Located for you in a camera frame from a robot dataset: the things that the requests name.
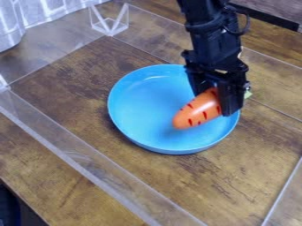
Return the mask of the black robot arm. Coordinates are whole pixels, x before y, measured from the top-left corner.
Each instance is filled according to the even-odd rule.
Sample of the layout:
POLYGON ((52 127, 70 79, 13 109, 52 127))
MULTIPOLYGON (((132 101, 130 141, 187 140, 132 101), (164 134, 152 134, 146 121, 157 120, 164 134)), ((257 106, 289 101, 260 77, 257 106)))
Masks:
POLYGON ((185 17, 192 49, 181 52, 193 95, 217 88, 221 115, 228 117, 243 107, 249 89, 248 66, 239 59, 240 36, 249 28, 249 17, 228 0, 176 0, 185 17))

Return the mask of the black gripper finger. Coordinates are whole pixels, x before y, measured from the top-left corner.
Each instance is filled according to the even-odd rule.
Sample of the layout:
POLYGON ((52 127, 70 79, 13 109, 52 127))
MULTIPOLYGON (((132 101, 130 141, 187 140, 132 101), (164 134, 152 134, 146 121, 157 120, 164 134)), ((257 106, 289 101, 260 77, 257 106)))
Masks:
POLYGON ((243 107, 247 92, 245 79, 227 79, 217 82, 217 100, 224 117, 231 116, 243 107))
POLYGON ((208 88, 215 86, 212 72, 196 71, 191 68, 187 68, 185 74, 193 95, 200 95, 208 88))

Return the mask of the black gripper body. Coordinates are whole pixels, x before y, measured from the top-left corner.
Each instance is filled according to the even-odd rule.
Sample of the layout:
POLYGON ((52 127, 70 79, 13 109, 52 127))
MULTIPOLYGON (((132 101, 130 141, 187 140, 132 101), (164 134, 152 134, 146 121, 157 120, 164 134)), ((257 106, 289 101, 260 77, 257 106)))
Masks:
POLYGON ((215 82, 247 79, 247 65, 237 56, 241 51, 240 36, 245 31, 239 30, 237 21, 224 20, 221 24, 185 22, 185 31, 193 47, 181 52, 185 68, 212 72, 215 82))

